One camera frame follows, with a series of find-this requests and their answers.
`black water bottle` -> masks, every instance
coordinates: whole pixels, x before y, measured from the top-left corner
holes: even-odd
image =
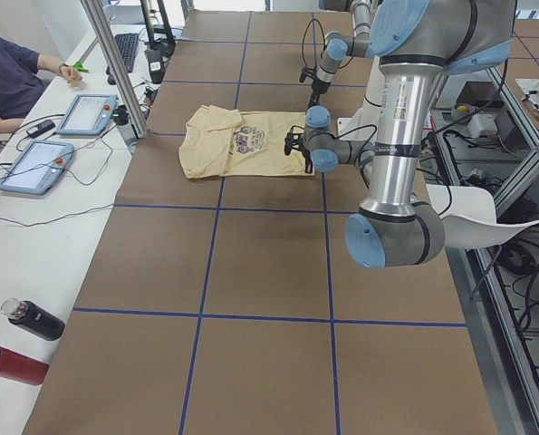
[[[19,326],[48,341],[60,338],[65,326],[62,320],[33,302],[19,301],[13,297],[1,305],[1,314],[7,317],[10,324]]]

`keyboard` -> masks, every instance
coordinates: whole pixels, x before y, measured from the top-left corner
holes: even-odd
[[[126,71],[132,73],[136,52],[139,48],[139,34],[116,34],[114,39],[122,55]]]

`bottle cap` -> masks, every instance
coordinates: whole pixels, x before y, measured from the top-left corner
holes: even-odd
[[[15,314],[21,306],[22,304],[17,299],[15,299],[14,297],[10,297],[1,304],[0,312],[1,314],[9,317],[10,319],[13,319],[15,318]]]

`white table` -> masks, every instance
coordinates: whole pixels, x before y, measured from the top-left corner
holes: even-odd
[[[118,25],[113,27],[113,32],[137,32],[140,28]],[[79,60],[93,41],[93,33],[86,34],[66,62]],[[82,75],[83,83],[72,87],[63,78],[54,78],[26,121],[64,113],[78,93],[118,94],[117,87],[106,81],[106,62],[98,44],[83,64],[91,70],[91,73]],[[148,78],[148,65],[140,46],[134,72],[130,75],[132,85],[138,85],[135,91],[139,98],[144,92],[144,86],[140,84]],[[0,162],[15,160],[18,155],[15,145],[23,136],[24,133],[17,134],[10,140],[0,154]],[[84,182],[98,174],[111,152],[100,140],[86,148],[83,147],[91,139],[53,136],[52,140],[69,141],[76,149],[82,148],[75,153],[69,170]],[[108,165],[93,184],[83,186],[74,176],[66,173],[41,198],[0,191],[0,217],[30,224],[112,204],[131,156],[118,129],[110,131],[104,140],[113,148],[113,152]],[[0,305],[8,297],[27,299],[67,321],[110,210],[111,207],[107,207],[37,227],[20,227],[0,220]],[[58,342],[46,342],[9,324],[0,314],[0,345],[3,347],[48,363]],[[40,387],[0,378],[0,435],[22,432],[39,391]]]

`tablet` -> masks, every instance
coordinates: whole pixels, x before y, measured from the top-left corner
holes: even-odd
[[[97,136],[108,125],[114,109],[116,95],[76,95],[55,132],[64,136]]]
[[[73,145],[32,140],[0,179],[0,190],[43,195],[60,178],[73,156]]]

